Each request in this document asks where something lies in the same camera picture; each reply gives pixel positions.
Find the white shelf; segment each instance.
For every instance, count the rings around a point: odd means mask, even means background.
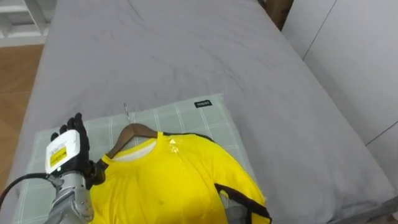
[[[27,11],[28,9],[23,1],[0,0],[0,13]]]
[[[38,0],[0,0],[0,47],[43,44],[49,32],[49,19],[46,19]],[[45,5],[46,13],[49,8],[54,10],[54,2],[48,2]],[[13,22],[16,20],[17,13],[26,15],[29,13],[31,22],[20,24]]]

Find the black tag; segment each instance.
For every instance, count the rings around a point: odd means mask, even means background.
[[[211,104],[210,100],[203,100],[203,101],[195,102],[195,106],[197,108],[200,108],[200,107],[204,107],[204,106],[213,106],[213,105]]]

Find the black cable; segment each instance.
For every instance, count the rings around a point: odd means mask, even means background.
[[[11,182],[11,184],[9,184],[6,189],[2,192],[1,196],[0,196],[0,210],[1,210],[1,205],[4,201],[4,199],[6,198],[6,195],[8,194],[8,192],[11,190],[11,188],[13,186],[15,186],[16,184],[18,184],[19,182],[26,180],[26,179],[44,179],[47,180],[50,177],[50,174],[46,174],[46,173],[33,173],[33,174],[26,174],[23,175],[22,177],[14,180]]]

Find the gray bed sheet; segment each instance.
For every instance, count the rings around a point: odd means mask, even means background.
[[[224,93],[274,223],[325,223],[394,190],[256,0],[59,0],[10,180],[37,131]],[[19,186],[0,223],[9,223]]]

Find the yellow label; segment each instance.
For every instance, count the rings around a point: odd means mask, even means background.
[[[59,161],[67,156],[67,148],[63,146],[56,153],[52,154],[50,157],[50,167],[53,167]]]

